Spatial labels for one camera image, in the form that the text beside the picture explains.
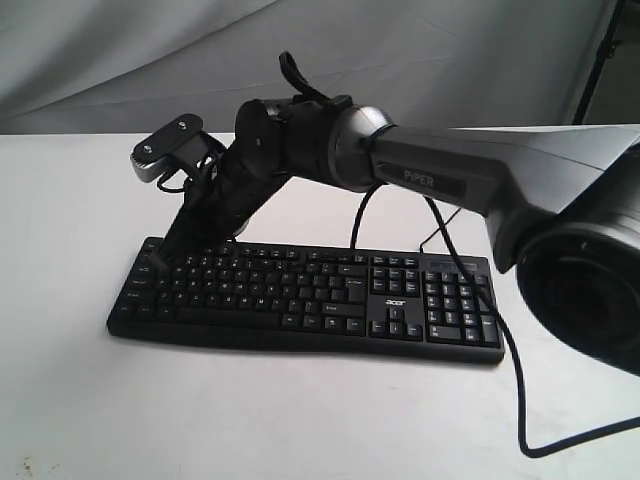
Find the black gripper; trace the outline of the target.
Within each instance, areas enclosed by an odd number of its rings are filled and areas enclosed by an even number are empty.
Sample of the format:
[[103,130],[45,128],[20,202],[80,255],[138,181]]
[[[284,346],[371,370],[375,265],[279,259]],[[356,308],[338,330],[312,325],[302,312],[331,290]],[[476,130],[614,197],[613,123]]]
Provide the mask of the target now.
[[151,263],[165,272],[181,266],[183,255],[231,239],[290,179],[280,167],[232,143],[216,162],[215,177],[189,188],[167,239],[151,243]]

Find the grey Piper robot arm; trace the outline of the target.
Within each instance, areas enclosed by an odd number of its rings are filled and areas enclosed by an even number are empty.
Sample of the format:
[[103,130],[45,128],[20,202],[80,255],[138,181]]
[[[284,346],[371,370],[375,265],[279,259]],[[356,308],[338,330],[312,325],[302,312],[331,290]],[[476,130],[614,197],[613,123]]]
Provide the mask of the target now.
[[639,371],[639,129],[436,129],[395,125],[347,96],[251,100],[226,149],[199,122],[155,132],[188,178],[158,266],[220,244],[289,179],[363,193],[395,185],[483,217],[495,267],[514,271],[558,340]]

